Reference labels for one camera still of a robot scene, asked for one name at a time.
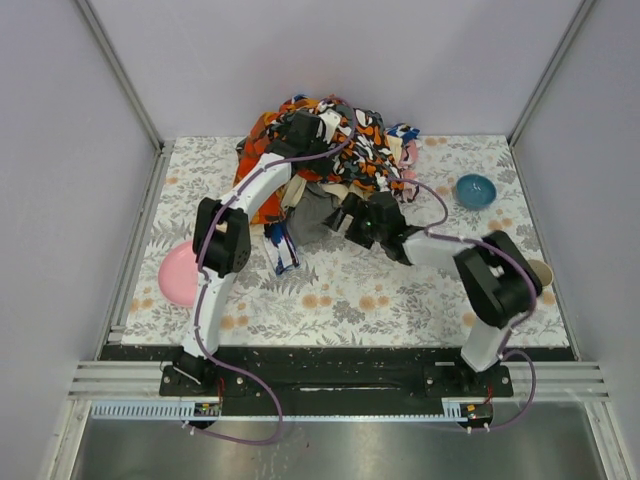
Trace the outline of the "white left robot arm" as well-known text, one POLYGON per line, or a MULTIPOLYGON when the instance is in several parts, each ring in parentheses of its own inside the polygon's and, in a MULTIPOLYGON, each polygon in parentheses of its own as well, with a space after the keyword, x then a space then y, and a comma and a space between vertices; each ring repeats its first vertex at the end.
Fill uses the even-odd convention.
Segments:
POLYGON ((285 133, 265 148, 250 172, 218 200, 203 199, 196 216, 192 246, 196 253, 197 293, 193 326, 182 341, 173 368, 197 385, 211 383, 208 357, 219 347, 219 329, 228 294, 251 254, 250 220, 293 177, 293 165, 318 160, 330 171, 328 158, 341 116, 327 110, 293 113, 285 133))

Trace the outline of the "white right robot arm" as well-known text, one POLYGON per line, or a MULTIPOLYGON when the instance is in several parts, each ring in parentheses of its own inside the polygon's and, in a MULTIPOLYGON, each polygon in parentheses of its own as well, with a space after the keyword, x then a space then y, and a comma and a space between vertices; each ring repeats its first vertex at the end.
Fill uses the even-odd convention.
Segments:
POLYGON ((514 327, 536 309, 543 285, 509 235, 494 231, 480 240, 432 233, 409 224, 389 192, 364 200, 348 194, 324 224, 364 248, 379 244, 386 256, 409 266, 446 270, 459 279, 477 320, 460 350, 469 374, 481 374, 503 358, 514 327))

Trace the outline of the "grey cloth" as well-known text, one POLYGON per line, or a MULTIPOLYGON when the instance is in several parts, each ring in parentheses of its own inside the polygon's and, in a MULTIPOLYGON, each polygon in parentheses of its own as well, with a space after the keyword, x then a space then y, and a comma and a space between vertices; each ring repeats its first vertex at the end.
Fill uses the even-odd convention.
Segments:
POLYGON ((296 206, 289 212, 286 227, 294 244, 304 246, 320 240, 329 230, 324 221, 341 200, 315 183, 307 184, 296 206))

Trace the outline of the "black orange white patterned cloth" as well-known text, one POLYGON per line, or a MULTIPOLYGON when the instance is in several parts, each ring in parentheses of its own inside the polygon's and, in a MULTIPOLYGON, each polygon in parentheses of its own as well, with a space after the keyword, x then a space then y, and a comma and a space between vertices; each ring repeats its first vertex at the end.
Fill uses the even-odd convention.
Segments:
POLYGON ((309 98, 297 95, 285 101, 276 112, 266 112, 251 131, 252 146, 245 148, 243 158, 262 154, 271 140, 271 127, 282 123, 287 114, 306 110, 320 115, 326 110, 334 110, 341 115, 341 123, 335 131, 334 142, 347 145, 336 154, 312 162, 318 166, 296 163, 294 170, 309 182, 352 184, 364 193, 373 193, 381 188, 381 177, 392 177, 389 187, 402 200, 403 182, 398 169, 402 142, 386 134, 388 128, 382 116, 372 110, 351 110, 345 102, 329 97, 309 98))

